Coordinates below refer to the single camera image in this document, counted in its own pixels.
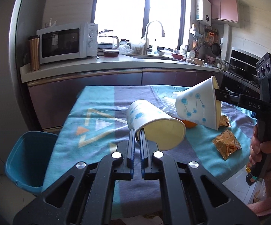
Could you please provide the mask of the person's right hand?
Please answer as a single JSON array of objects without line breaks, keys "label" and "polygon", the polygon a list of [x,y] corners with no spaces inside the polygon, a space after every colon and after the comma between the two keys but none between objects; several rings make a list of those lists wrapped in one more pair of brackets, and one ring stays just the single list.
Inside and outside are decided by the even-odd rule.
[{"label": "person's right hand", "polygon": [[253,128],[253,135],[250,145],[249,162],[251,165],[261,162],[264,154],[271,154],[271,140],[267,142],[260,142],[258,140],[258,128],[255,125]]}]

